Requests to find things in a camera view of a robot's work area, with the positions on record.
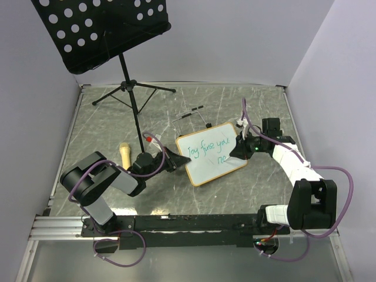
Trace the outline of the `yellow framed whiteboard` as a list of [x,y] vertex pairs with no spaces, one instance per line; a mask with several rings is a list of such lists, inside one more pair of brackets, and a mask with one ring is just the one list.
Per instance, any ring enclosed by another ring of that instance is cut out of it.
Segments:
[[187,175],[195,187],[208,183],[247,165],[247,160],[226,158],[236,146],[237,133],[227,122],[176,139],[182,156],[191,158],[186,165]]

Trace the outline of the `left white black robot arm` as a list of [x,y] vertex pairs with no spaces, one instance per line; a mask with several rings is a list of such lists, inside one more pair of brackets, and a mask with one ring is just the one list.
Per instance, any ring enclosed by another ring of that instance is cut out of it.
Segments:
[[188,164],[191,158],[164,147],[155,157],[140,153],[132,165],[122,168],[98,151],[68,168],[60,176],[60,184],[69,192],[69,201],[91,217],[95,229],[103,236],[116,230],[117,215],[105,202],[102,194],[109,187],[135,197],[146,188],[146,181],[156,174]]

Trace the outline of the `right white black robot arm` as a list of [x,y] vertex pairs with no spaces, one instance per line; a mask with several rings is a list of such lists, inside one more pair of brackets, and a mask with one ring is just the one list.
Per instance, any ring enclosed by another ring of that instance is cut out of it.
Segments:
[[277,117],[262,120],[261,133],[252,135],[244,117],[236,126],[242,131],[236,137],[231,157],[249,160],[256,153],[269,154],[285,172],[293,186],[287,205],[267,204],[260,207],[257,229],[271,233],[277,225],[294,230],[330,229],[335,223],[337,185],[324,180],[312,169],[290,136],[283,135]]

